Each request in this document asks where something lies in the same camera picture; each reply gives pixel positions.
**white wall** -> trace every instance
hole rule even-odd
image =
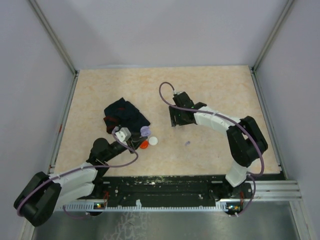
[[[253,66],[286,0],[37,0],[78,69]]]
[[[0,8],[0,234],[16,240],[14,201],[46,170],[73,76],[26,0]]]
[[[320,238],[320,1],[296,1],[258,70],[284,165]]]

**metal floor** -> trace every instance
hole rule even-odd
[[[83,216],[84,212],[72,212]],[[53,214],[32,240],[298,240],[288,202],[254,202],[237,217],[224,212],[104,212],[88,219]]]

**gray wall panel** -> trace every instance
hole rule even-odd
[[[0,232],[16,240],[14,201],[46,170],[73,76],[26,0],[2,2],[0,32]]]

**metal frame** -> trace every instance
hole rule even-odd
[[[285,20],[287,19],[287,17],[289,16],[294,3],[296,0],[287,0],[284,9],[282,10],[282,13],[280,14],[278,20],[276,21],[267,41],[265,42],[262,51],[260,52],[257,60],[255,61],[255,64],[252,68],[252,71],[255,73],[257,71],[257,69],[259,68],[259,66],[261,65],[263,59],[265,58],[265,56],[268,53],[268,50],[270,49],[270,47],[272,46],[272,43],[274,42],[274,40],[276,39],[280,28],[283,26]]]
[[[61,127],[60,131],[57,135],[57,138],[55,140],[54,148],[52,150],[52,158],[50,161],[50,170],[49,172],[53,171],[53,168],[55,166],[55,161],[57,159],[59,147],[62,141],[62,136],[64,133],[65,125],[67,122],[72,98],[75,92],[77,80],[78,80],[78,75],[79,72],[77,72],[76,68],[74,67],[74,64],[68,55],[65,47],[63,44],[59,41],[59,38],[57,37],[56,33],[54,32],[53,28],[49,24],[46,16],[44,15],[43,11],[41,10],[39,4],[37,3],[36,0],[27,0],[30,3],[31,8],[33,9],[35,15],[39,19],[40,23],[44,27],[44,30],[47,32],[49,38],[52,41],[52,44],[55,46],[56,50],[60,54],[61,58],[65,62],[65,64],[68,66],[70,71],[74,73],[74,80],[72,82],[72,85],[70,87],[70,93],[69,97],[67,99],[64,111],[63,111],[63,116],[61,120]],[[270,134],[270,139],[272,146],[275,151],[275,156],[278,161],[278,164],[280,167],[282,167],[282,170],[284,172],[285,176],[288,176],[286,174],[286,168],[283,166],[282,162],[282,153],[281,150],[279,149],[278,141],[277,141],[277,136],[275,133],[275,130],[273,128],[272,120],[270,118],[270,114],[268,111],[268,107],[266,106],[266,101],[263,96],[263,91],[261,89],[261,85],[259,83],[259,79],[257,76],[257,70],[260,67],[262,61],[264,60],[265,56],[267,55],[269,49],[271,48],[275,38],[277,37],[282,25],[284,24],[285,20],[287,19],[288,15],[290,14],[293,6],[294,6],[295,0],[288,0],[285,4],[284,9],[282,10],[281,15],[279,16],[279,19],[277,20],[275,26],[273,27],[267,41],[264,44],[263,49],[261,50],[254,66],[250,69],[251,70],[251,76],[253,80],[253,84],[255,86],[258,100],[260,102],[260,106],[262,109],[262,113],[264,115],[264,119],[267,125],[267,129]],[[301,192],[298,186],[298,183],[296,181],[291,181],[291,180],[270,180],[270,181],[257,181],[256,182],[256,196],[254,198],[254,201],[289,201],[291,205],[291,210],[292,214],[296,223],[296,227],[299,233],[299,236],[302,240],[313,240],[316,239],[316,234],[312,230],[311,222],[309,220],[309,217],[307,215],[306,209],[303,204]],[[86,204],[92,204],[95,200],[101,201],[101,199],[94,199],[94,200],[78,200],[74,204],[77,205],[83,205],[84,203]],[[128,209],[113,209],[113,211],[123,211],[123,210],[128,210]],[[30,240],[32,238],[34,232],[34,227],[27,221],[24,220],[21,233],[19,236],[19,240]]]
[[[51,159],[50,159],[50,164],[48,166],[49,173],[53,173],[54,169],[55,169],[55,165],[56,165],[56,161],[57,161],[57,157],[58,157],[58,153],[59,153],[59,148],[60,148],[60,145],[62,142],[62,137],[63,137],[64,131],[66,128],[66,123],[67,123],[67,119],[68,119],[68,115],[69,115],[69,111],[70,111],[70,107],[71,107],[71,102],[74,97],[76,85],[78,82],[78,77],[79,77],[79,72],[77,71],[74,75],[72,84],[70,86],[70,92],[69,92],[66,104],[64,106],[64,109],[63,109],[62,119],[60,121],[59,132],[58,132],[58,135],[56,136],[56,139],[54,141],[54,147],[53,147],[52,153],[50,154]]]
[[[44,27],[45,32],[48,34],[52,44],[55,46],[56,50],[60,54],[61,58],[63,59],[64,63],[69,67],[70,71],[73,74],[77,73],[77,70],[69,56],[69,54],[66,51],[66,48],[64,45],[59,41],[59,38],[57,37],[55,31],[49,24],[46,16],[44,15],[43,11],[41,10],[39,4],[36,0],[27,0],[34,12],[34,14],[39,19],[41,25]]]

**cable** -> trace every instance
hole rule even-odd
[[[75,169],[72,169],[70,171],[67,171],[65,173],[62,173],[58,176],[55,176],[55,177],[52,177],[52,178],[49,178],[48,180],[44,181],[43,183],[41,183],[38,187],[36,187],[32,192],[29,193],[29,195],[27,195],[25,197],[25,199],[23,199],[21,201],[21,203],[19,204],[18,208],[16,209],[16,213],[18,216],[22,217],[22,215],[20,214],[20,210],[22,208],[22,206],[37,192],[39,191],[41,188],[43,188],[45,185],[47,185],[48,183],[54,181],[54,180],[57,180],[59,178],[62,178],[64,176],[67,176],[67,175],[70,175],[70,174],[73,174],[73,173],[76,173],[78,171],[81,171],[83,169],[98,169],[98,168],[122,168],[122,167],[126,167],[126,166],[129,166],[131,164],[133,164],[139,157],[138,153],[131,147],[125,145],[124,143],[120,142],[119,139],[116,137],[115,135],[115,132],[118,130],[119,128],[118,127],[115,127],[112,131],[112,136],[114,137],[114,139],[122,146],[124,146],[126,149],[128,149],[130,152],[133,152],[135,154],[135,159],[133,159],[132,161],[128,162],[128,163],[125,163],[125,164],[122,164],[122,165],[95,165],[95,166],[84,166],[84,167],[78,167],[78,168],[75,168]]]
[[[62,206],[62,209],[63,209],[64,213],[67,214],[72,219],[81,220],[81,219],[87,219],[89,217],[88,215],[86,215],[86,216],[74,216],[74,215],[71,215],[69,212],[67,212],[65,205]]]
[[[215,114],[214,112],[211,112],[211,111],[203,111],[203,110],[197,110],[197,109],[192,109],[192,108],[184,108],[184,107],[179,107],[179,106],[175,106],[175,105],[172,105],[171,103],[169,103],[167,100],[165,100],[165,98],[163,97],[162,93],[161,93],[161,88],[164,84],[168,84],[174,93],[176,93],[176,90],[174,88],[174,86],[170,83],[170,82],[167,82],[167,81],[164,81],[163,83],[160,84],[159,86],[159,95],[160,95],[160,98],[162,99],[162,101],[164,101],[167,105],[169,105],[170,107],[174,108],[174,109],[178,109],[178,110],[182,110],[182,111],[189,111],[189,112],[193,112],[193,113],[203,113],[203,114]],[[236,125],[247,137],[248,139],[250,140],[250,142],[253,144],[255,150],[257,151],[258,153],[258,156],[260,158],[260,162],[261,162],[261,171],[260,173],[256,174],[256,173],[252,173],[250,171],[248,171],[247,173],[254,176],[254,177],[261,177],[263,174],[264,174],[264,171],[265,171],[265,162],[264,162],[264,159],[262,157],[262,153],[256,143],[256,141],[253,139],[253,137],[247,132],[246,129],[244,129],[239,123],[237,123],[236,121],[232,120],[231,118],[227,117],[227,116],[224,116],[224,115],[221,115],[219,113],[216,113],[215,114],[217,117],[221,118],[221,119],[224,119],[224,120],[227,120],[229,122],[231,122],[232,124]]]
[[[253,199],[255,197],[256,189],[257,189],[256,181],[251,175],[247,175],[247,177],[250,178],[252,180],[252,182],[253,182],[252,196],[251,196],[249,202],[245,205],[244,209],[241,212],[239,212],[237,215],[229,215],[229,216],[238,217],[239,215],[243,214],[248,209],[248,207],[250,206],[250,204],[252,203],[252,201],[253,201]]]

